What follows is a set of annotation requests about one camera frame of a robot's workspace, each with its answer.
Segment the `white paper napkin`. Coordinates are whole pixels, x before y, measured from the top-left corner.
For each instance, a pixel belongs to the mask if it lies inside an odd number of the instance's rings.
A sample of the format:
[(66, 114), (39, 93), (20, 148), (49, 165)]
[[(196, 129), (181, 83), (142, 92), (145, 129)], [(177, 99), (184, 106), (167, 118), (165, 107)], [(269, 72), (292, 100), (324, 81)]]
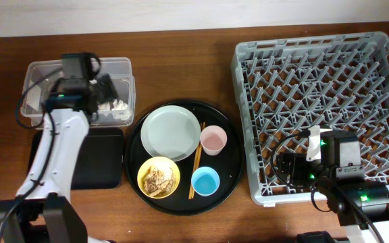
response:
[(104, 116), (111, 115), (114, 119), (127, 120), (131, 118), (132, 112), (129, 105), (123, 100), (114, 99), (112, 103), (107, 102), (98, 106), (98, 112)]

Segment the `pale green plate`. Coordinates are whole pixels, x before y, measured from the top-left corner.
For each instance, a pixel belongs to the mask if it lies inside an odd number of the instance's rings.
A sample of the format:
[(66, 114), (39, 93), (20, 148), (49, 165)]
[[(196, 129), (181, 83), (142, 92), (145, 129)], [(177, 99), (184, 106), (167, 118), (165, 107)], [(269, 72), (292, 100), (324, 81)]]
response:
[(165, 105), (145, 118), (140, 139), (152, 157), (181, 161), (196, 151), (201, 135), (200, 122), (193, 112), (178, 105)]

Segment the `pink plastic cup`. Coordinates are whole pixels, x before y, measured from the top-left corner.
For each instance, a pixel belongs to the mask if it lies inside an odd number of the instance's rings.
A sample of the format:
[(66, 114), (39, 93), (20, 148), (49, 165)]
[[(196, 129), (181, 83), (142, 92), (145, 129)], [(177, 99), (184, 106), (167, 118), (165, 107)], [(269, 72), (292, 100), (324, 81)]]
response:
[(203, 150), (211, 156), (218, 155), (228, 141), (226, 131), (219, 126), (207, 126), (200, 137)]

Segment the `blue plastic cup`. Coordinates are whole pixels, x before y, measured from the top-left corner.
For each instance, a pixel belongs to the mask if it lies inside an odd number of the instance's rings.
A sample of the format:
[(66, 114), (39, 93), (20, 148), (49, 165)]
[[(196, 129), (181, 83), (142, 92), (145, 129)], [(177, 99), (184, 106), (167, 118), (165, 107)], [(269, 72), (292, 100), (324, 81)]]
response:
[(219, 174), (211, 167), (200, 167), (193, 173), (191, 185), (198, 195), (211, 196), (219, 188)]

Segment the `yellow bowl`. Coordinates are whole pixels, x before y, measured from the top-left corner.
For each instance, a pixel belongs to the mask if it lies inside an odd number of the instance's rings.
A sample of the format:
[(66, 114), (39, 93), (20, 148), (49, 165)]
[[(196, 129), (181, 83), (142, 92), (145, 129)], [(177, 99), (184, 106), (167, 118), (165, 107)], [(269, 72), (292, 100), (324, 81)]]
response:
[[(174, 174), (176, 176), (176, 183), (174, 184), (173, 190), (167, 196), (153, 198), (153, 197), (148, 196), (147, 193), (143, 189), (143, 182), (142, 182), (142, 180), (146, 176), (148, 168), (150, 168), (150, 166), (152, 166), (152, 165), (157, 166), (157, 167), (159, 167), (159, 166), (171, 167), (171, 169), (173, 170), (173, 172), (174, 172)], [(145, 196), (147, 196), (149, 198), (152, 198), (152, 199), (166, 198), (166, 197), (170, 196), (171, 194), (173, 194), (176, 191), (177, 187), (179, 186), (179, 183), (180, 183), (180, 170), (179, 170), (178, 166), (176, 165), (176, 163), (173, 162), (171, 159), (168, 159), (167, 157), (152, 157), (152, 158), (146, 160), (140, 166), (140, 169), (138, 170), (138, 174), (137, 174), (137, 183), (138, 183), (138, 187), (140, 188), (141, 192)]]

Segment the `food scraps peanut shells rice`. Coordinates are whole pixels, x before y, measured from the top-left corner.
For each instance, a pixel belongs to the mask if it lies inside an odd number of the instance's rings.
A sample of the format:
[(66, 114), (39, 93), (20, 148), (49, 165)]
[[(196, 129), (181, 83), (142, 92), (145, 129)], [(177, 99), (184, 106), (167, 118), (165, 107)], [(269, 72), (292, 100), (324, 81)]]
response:
[(142, 180), (143, 189), (148, 196), (157, 198), (170, 194), (176, 183), (176, 176), (171, 167), (150, 166)]

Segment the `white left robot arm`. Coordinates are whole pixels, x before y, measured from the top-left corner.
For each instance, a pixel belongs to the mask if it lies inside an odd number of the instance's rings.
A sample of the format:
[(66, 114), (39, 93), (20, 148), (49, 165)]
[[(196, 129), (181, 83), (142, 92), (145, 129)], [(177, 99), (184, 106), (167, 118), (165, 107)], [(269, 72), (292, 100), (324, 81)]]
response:
[(95, 242), (70, 203), (78, 154), (98, 106), (117, 99), (109, 75), (60, 78), (43, 103), (43, 133), (26, 179), (13, 200), (0, 201), (0, 242)]

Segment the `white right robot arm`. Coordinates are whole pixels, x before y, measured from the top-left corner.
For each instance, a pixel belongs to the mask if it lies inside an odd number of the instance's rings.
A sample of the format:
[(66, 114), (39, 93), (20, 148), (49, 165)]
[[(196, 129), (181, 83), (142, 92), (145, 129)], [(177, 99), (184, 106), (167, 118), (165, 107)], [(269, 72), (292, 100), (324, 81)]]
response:
[(325, 165), (307, 161), (302, 153), (280, 153), (275, 158), (276, 175), (289, 186), (326, 197), (328, 209), (337, 215), (349, 242), (389, 242), (389, 189), (377, 181), (366, 181), (361, 166)]

